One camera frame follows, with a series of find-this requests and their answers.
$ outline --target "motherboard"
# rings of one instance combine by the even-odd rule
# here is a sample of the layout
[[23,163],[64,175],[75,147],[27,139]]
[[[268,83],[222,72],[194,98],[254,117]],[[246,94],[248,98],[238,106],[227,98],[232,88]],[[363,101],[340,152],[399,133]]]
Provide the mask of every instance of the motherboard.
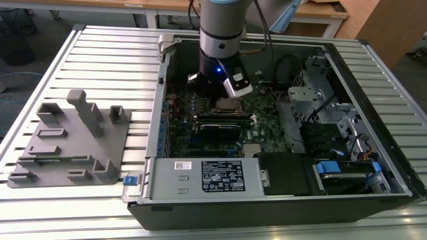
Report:
[[242,98],[198,96],[187,85],[168,83],[170,157],[252,158],[287,152],[276,102],[283,92],[255,84]]

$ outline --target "barcode sticker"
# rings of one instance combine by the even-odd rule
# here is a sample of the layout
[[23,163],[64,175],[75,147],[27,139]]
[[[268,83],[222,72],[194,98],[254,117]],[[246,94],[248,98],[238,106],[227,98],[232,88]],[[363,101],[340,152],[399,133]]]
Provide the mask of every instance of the barcode sticker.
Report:
[[126,7],[132,7],[132,8],[143,8],[144,6],[142,4],[124,4]]
[[175,162],[175,169],[176,170],[191,170],[192,169],[192,162],[191,161],[176,161]]

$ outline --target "black cable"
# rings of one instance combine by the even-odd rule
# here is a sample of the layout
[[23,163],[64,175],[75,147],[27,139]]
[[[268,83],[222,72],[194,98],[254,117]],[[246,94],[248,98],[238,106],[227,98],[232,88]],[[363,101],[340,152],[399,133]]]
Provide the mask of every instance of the black cable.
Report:
[[327,107],[327,105],[332,102],[335,97],[336,97],[336,94],[334,93],[332,96],[330,96],[328,99],[322,103],[319,108],[312,111],[312,113],[307,117],[306,122],[308,122],[315,117],[315,115]]
[[191,16],[194,2],[195,2],[195,0],[190,0],[187,15],[188,15],[188,22],[192,26],[192,30],[196,31],[198,27],[194,25],[194,20],[192,20],[192,16]]
[[284,135],[288,136],[290,139],[292,139],[295,142],[304,143],[304,141],[296,140],[286,131],[283,131]]
[[195,15],[198,16],[198,18],[200,18],[200,15],[199,15],[196,8],[195,8],[195,1],[192,1],[192,3],[191,3],[191,8],[192,8],[192,11],[194,11]]
[[264,46],[263,46],[262,50],[264,50],[267,48],[267,37],[268,37],[270,57],[271,57],[268,66],[271,66],[272,63],[274,63],[274,60],[275,60],[272,36],[270,34],[268,24],[267,24],[267,21],[266,21],[266,17],[264,17],[264,14],[263,14],[263,10],[262,10],[262,7],[260,7],[259,0],[254,0],[254,3],[255,3],[256,10],[258,10],[259,18],[260,18],[262,31],[263,31],[263,35],[264,35]]
[[182,16],[179,16],[179,17],[172,17],[172,16],[167,16],[167,15],[163,15],[168,20],[171,20],[171,19],[180,19],[182,18]]
[[295,60],[292,61],[291,63],[292,64],[296,64],[298,67],[299,67],[299,71],[303,72],[303,64],[300,63],[300,60],[299,58],[291,54],[291,53],[287,53],[284,54],[283,56],[280,56],[280,58],[276,60],[275,64],[274,64],[274,73],[272,73],[272,81],[271,81],[271,87],[275,87],[275,85],[278,84],[279,82],[279,78],[278,78],[278,73],[279,73],[279,67],[280,67],[280,64],[283,62],[283,60]]

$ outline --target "white label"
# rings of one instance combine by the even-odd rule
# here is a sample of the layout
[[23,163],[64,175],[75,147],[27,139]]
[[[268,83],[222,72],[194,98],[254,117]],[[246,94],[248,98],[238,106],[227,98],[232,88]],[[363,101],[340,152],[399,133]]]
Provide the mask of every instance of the white label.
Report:
[[176,161],[175,162],[175,170],[190,170],[192,169],[191,161]]
[[124,4],[126,7],[132,7],[132,8],[143,8],[144,6],[142,4]]
[[332,19],[346,19],[347,16],[332,15],[331,18],[332,18]]

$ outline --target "blue latch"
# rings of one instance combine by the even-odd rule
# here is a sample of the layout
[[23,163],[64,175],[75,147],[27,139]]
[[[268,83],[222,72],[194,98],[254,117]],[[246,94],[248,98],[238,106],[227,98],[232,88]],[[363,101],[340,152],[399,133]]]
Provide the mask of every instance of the blue latch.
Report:
[[376,161],[372,162],[372,167],[376,173],[382,171],[382,166]]
[[138,186],[139,185],[139,177],[138,176],[126,176],[123,178],[124,186]]
[[336,161],[322,161],[315,166],[319,174],[336,174],[342,172]]

